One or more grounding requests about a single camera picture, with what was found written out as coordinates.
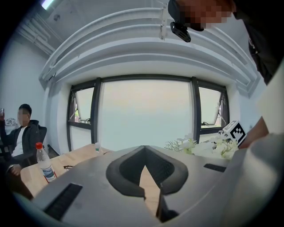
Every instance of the flower bouquet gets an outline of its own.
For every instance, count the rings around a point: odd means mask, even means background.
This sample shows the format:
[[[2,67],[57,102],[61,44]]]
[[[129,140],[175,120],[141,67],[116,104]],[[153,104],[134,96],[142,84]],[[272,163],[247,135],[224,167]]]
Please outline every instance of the flower bouquet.
[[[190,133],[185,135],[185,138],[178,138],[176,141],[167,142],[165,148],[186,154],[230,160],[235,151],[238,150],[238,145],[235,139],[228,139],[224,133],[197,144],[197,142],[193,140],[193,134]]]

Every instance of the window frame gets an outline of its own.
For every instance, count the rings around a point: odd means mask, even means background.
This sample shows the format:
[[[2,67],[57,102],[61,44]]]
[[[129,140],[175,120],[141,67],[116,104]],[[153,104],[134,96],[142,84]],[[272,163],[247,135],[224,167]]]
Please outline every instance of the window frame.
[[[219,131],[223,130],[223,128],[230,122],[229,99],[228,99],[226,86],[221,86],[213,82],[208,82],[204,80],[198,80],[198,86],[202,88],[207,88],[207,89],[221,92],[221,96],[220,96],[220,105],[222,105],[221,115],[224,118],[226,124],[224,123],[224,121],[221,121],[221,127],[211,127],[211,128],[201,128],[200,127],[201,130],[200,130],[199,135],[218,133]]]
[[[229,100],[225,86],[221,86],[212,82],[204,81],[197,79],[196,77],[184,77],[184,76],[174,76],[174,75],[163,75],[163,74],[134,74],[134,75],[121,75],[121,76],[112,76],[105,78],[96,78],[88,82],[83,82],[77,85],[71,86],[68,107],[67,107],[67,141],[68,148],[71,151],[71,135],[70,135],[70,126],[75,126],[78,128],[89,129],[91,130],[91,142],[92,144],[98,141],[98,117],[99,117],[99,100],[101,85],[104,82],[114,82],[114,81],[123,81],[123,80],[171,80],[171,81],[180,81],[180,82],[191,82],[192,86],[192,95],[193,95],[193,138],[199,142],[200,135],[217,133],[222,130],[229,123]],[[91,118],[90,124],[79,123],[70,121],[71,115],[74,113],[74,99],[72,99],[75,92],[94,88],[92,101],[91,101]],[[221,92],[221,97],[223,97],[224,102],[220,102],[223,105],[221,109],[226,125],[222,127],[212,127],[212,128],[201,128],[201,101],[199,94],[199,87],[216,90]]]

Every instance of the black jacket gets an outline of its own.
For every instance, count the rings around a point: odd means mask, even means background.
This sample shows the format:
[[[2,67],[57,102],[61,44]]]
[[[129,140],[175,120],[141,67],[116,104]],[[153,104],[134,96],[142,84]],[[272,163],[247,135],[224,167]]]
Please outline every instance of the black jacket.
[[[23,153],[22,158],[30,157],[36,154],[36,143],[40,142],[39,136],[39,121],[30,120],[28,126],[24,130],[22,137]],[[17,139],[22,127],[11,131],[9,135],[5,131],[5,121],[0,121],[0,136],[5,146],[11,145],[14,150],[17,145]]]
[[[249,52],[268,84],[284,57],[281,35],[283,9],[275,1],[233,0],[236,19],[242,19],[250,37]]]

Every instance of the ceiling light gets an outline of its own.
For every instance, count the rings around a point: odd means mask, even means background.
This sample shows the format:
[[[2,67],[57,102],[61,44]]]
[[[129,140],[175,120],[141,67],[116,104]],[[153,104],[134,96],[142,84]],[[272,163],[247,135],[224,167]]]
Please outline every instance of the ceiling light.
[[[47,9],[48,6],[53,2],[53,0],[45,0],[41,6],[44,8],[44,9]]]

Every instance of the plastic bottle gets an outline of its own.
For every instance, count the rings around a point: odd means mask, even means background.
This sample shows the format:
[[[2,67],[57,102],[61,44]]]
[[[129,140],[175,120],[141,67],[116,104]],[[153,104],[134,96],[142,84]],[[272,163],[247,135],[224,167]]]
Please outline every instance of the plastic bottle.
[[[97,156],[101,156],[103,154],[103,151],[98,142],[95,143],[95,150],[96,150]]]
[[[43,171],[43,175],[46,181],[50,183],[57,178],[55,172],[53,171],[50,158],[44,150],[42,143],[36,143],[35,147],[37,148],[36,159],[39,164],[39,167]]]

